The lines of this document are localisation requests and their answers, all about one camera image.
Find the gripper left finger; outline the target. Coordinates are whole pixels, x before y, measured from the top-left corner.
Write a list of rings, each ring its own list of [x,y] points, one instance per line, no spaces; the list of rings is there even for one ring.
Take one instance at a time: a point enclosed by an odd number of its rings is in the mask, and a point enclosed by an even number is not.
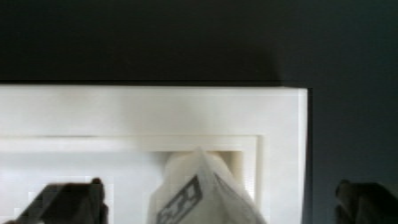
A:
[[[101,179],[47,184],[12,224],[108,224]]]

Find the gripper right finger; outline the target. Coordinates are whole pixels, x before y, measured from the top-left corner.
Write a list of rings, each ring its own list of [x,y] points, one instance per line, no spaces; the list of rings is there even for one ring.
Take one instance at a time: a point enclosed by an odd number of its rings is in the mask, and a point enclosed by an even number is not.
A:
[[[398,183],[342,180],[335,200],[335,224],[398,224]]]

